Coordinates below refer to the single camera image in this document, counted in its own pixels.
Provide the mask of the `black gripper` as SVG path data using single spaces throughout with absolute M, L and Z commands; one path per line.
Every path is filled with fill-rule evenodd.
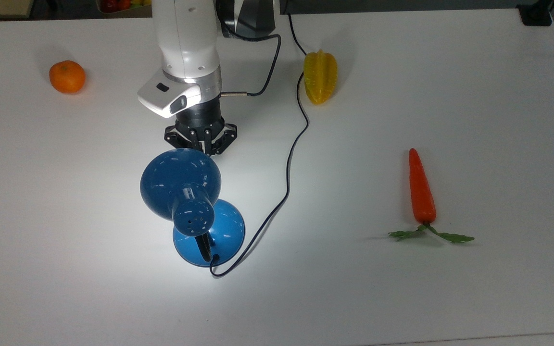
M 209 156 L 223 154 L 237 138 L 237 126 L 225 124 L 219 96 L 179 111 L 175 125 L 165 128 L 164 140 L 175 148 L 201 151 L 197 131 L 204 133 L 204 153 Z

